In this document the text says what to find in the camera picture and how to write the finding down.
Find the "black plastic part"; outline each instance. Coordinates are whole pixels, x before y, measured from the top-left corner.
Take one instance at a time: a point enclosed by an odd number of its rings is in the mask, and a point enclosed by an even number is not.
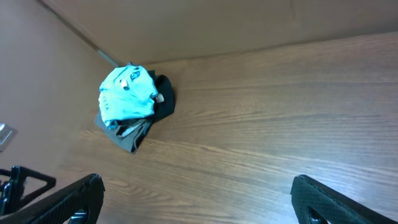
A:
[[[11,171],[0,170],[0,174],[10,177],[9,181],[1,186],[0,215],[7,215],[18,211],[33,201],[33,199],[53,188],[56,183],[53,177],[20,166],[13,166]],[[43,180],[46,182],[46,185],[23,196],[25,190],[24,184],[27,177]]]
[[[76,212],[85,212],[87,224],[96,223],[104,200],[105,187],[98,174],[90,174],[54,194],[0,221],[1,224],[67,221]]]
[[[290,194],[300,224],[397,224],[306,175],[295,177]]]

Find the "crumpled fabric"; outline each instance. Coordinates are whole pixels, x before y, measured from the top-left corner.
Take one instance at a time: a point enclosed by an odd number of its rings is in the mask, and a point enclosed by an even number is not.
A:
[[[154,97],[158,95],[153,79],[142,66],[115,68],[99,87],[99,110],[108,129],[118,120],[145,118],[154,114]]]

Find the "wall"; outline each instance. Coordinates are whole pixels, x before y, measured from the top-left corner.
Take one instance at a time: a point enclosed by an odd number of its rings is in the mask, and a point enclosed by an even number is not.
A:
[[[112,66],[36,1],[0,1],[0,30],[0,121],[19,132],[0,168],[51,175]]]
[[[43,0],[122,63],[398,29],[393,0]]]

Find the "silver metal object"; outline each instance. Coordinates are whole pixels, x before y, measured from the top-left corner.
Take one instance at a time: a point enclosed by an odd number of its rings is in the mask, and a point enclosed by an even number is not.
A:
[[[0,123],[0,152],[6,150],[6,147],[16,134],[17,131],[14,128],[4,123]]]

